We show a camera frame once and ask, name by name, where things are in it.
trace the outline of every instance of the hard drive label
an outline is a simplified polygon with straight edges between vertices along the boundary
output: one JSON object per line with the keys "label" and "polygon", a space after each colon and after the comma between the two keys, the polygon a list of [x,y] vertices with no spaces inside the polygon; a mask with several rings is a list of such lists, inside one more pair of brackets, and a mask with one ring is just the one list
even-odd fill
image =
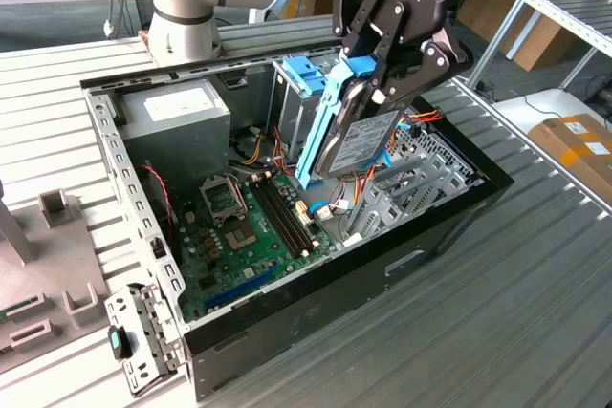
{"label": "hard drive label", "polygon": [[351,124],[329,171],[338,171],[372,157],[397,115],[398,111],[394,110]]}

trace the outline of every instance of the ram slot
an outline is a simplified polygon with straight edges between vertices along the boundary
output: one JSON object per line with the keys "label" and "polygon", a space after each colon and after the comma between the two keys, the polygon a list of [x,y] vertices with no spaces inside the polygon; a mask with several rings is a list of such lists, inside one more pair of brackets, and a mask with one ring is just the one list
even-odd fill
{"label": "ram slot", "polygon": [[252,192],[292,256],[299,257],[303,250],[313,248],[310,238],[301,228],[294,214],[285,206],[271,183],[258,183],[252,188]]}

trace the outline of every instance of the floor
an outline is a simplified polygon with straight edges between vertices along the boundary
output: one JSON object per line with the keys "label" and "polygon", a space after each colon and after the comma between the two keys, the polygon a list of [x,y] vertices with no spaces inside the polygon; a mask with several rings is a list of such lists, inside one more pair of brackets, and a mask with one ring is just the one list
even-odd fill
{"label": "floor", "polygon": [[[151,14],[150,1],[148,4],[145,3],[145,6],[147,7],[145,9]],[[2,12],[0,16],[0,53],[105,39],[102,31],[102,24],[108,15],[108,2],[105,0],[7,5],[2,7]],[[219,9],[217,11],[220,25],[225,22],[245,23],[247,15],[247,11],[243,9]],[[128,0],[119,37],[134,36],[138,29],[139,17],[136,3],[134,0]],[[459,39],[470,47],[474,57],[480,57],[487,47],[487,42],[462,25],[458,25],[456,31]],[[486,96],[505,100],[516,97],[517,94],[525,95],[556,87],[587,49],[586,44],[577,41],[563,62],[548,69],[531,72],[524,71],[512,61],[508,61],[502,54],[498,54],[483,78],[488,87]],[[608,58],[599,54],[575,80],[570,91],[579,99],[586,100],[605,84],[607,79],[605,76],[609,73]]]}

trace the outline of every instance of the white table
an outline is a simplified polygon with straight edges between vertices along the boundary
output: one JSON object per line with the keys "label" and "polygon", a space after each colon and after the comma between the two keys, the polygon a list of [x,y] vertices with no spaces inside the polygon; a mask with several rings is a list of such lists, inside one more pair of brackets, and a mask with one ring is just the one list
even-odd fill
{"label": "white table", "polygon": [[[23,178],[5,186],[6,202],[60,186],[77,194],[110,291],[142,271],[78,82],[152,66],[137,39],[0,54],[0,176]],[[225,386],[209,408],[609,401],[609,216],[458,82],[426,98],[515,184],[443,257]],[[183,408],[191,395],[175,377],[135,402],[106,330],[0,375],[3,408]]]}
{"label": "white table", "polygon": [[[543,112],[557,112],[562,117],[588,114],[601,123],[601,126],[605,126],[609,131],[612,131],[610,121],[606,124],[600,114],[570,93],[553,89],[525,97],[530,104]],[[532,128],[545,119],[557,117],[555,114],[542,114],[538,112],[538,110],[525,103],[525,97],[515,97],[514,99],[498,102],[494,104],[495,109],[525,134],[528,134]]]}

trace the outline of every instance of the expansion slot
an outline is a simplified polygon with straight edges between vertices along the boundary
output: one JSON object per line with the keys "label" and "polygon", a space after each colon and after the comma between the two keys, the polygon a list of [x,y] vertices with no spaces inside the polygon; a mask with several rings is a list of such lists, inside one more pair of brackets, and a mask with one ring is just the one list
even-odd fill
{"label": "expansion slot", "polygon": [[256,183],[251,186],[251,191],[293,257],[308,255],[314,248],[313,242],[295,215],[287,208],[272,182]]}
{"label": "expansion slot", "polygon": [[279,266],[272,267],[268,269],[266,272],[262,272],[256,277],[248,280],[240,284],[239,286],[234,287],[231,290],[224,291],[223,293],[213,296],[206,302],[207,309],[214,308],[215,306],[223,305],[224,303],[228,303],[229,301],[235,300],[239,296],[242,296],[249,292],[249,290],[256,289],[259,286],[267,284],[270,281],[273,273],[279,268]]}

